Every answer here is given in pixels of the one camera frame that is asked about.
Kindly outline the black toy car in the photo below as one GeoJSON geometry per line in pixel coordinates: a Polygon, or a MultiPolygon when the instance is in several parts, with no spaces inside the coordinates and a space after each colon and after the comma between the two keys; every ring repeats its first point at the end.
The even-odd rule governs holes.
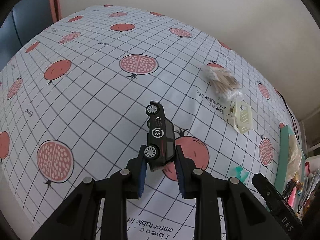
{"type": "Polygon", "coordinates": [[[147,146],[144,157],[149,163],[150,170],[155,172],[174,161],[175,131],[172,122],[165,116],[163,106],[156,101],[150,101],[145,109],[147,116],[147,146]]]}

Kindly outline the green translucent stretchy figure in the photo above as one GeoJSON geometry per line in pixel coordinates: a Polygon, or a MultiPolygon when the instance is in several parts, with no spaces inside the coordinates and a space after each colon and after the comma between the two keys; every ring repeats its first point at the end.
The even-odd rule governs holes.
{"type": "Polygon", "coordinates": [[[249,171],[245,170],[242,166],[236,166],[234,168],[234,176],[246,185],[249,178],[249,171]]]}

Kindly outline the cream lace cloth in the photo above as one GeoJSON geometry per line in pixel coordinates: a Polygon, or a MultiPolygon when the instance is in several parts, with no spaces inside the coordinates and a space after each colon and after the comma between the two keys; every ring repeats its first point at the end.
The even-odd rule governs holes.
{"type": "Polygon", "coordinates": [[[295,135],[289,135],[289,155],[286,171],[286,179],[291,180],[299,171],[302,152],[295,135]]]}

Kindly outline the cream hair claw clip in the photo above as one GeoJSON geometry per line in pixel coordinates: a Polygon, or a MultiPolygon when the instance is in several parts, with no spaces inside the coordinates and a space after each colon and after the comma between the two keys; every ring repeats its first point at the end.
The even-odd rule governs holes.
{"type": "Polygon", "coordinates": [[[239,134],[245,134],[252,129],[252,109],[244,101],[232,102],[224,111],[224,119],[239,134]]]}

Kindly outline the teal storage tray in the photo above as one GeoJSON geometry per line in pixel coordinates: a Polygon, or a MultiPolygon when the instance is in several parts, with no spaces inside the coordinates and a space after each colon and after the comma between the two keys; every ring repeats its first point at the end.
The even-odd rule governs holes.
{"type": "Polygon", "coordinates": [[[299,143],[300,150],[302,152],[302,159],[300,163],[299,171],[296,173],[295,177],[291,180],[286,179],[288,155],[289,155],[289,135],[295,135],[295,132],[291,129],[289,125],[286,125],[280,129],[280,151],[277,174],[274,181],[274,187],[277,191],[282,194],[291,180],[295,180],[297,183],[302,183],[304,180],[304,167],[305,167],[305,155],[302,147],[299,143]]]}

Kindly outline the cotton swabs plastic bag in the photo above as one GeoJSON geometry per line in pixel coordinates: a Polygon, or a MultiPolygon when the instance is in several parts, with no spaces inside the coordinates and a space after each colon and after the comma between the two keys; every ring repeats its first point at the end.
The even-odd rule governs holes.
{"type": "Polygon", "coordinates": [[[228,68],[202,65],[206,78],[214,85],[218,97],[225,101],[241,101],[242,85],[228,68]]]}

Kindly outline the pomegranate grid table cloth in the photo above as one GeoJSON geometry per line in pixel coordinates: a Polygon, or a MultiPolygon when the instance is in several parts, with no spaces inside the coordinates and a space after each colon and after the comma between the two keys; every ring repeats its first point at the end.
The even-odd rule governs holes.
{"type": "Polygon", "coordinates": [[[198,167],[227,179],[276,178],[280,127],[298,121],[268,80],[221,41],[153,12],[98,5],[32,35],[1,70],[1,211],[30,239],[85,178],[124,168],[160,102],[198,167]],[[228,68],[252,109],[239,134],[202,65],[228,68]]]}

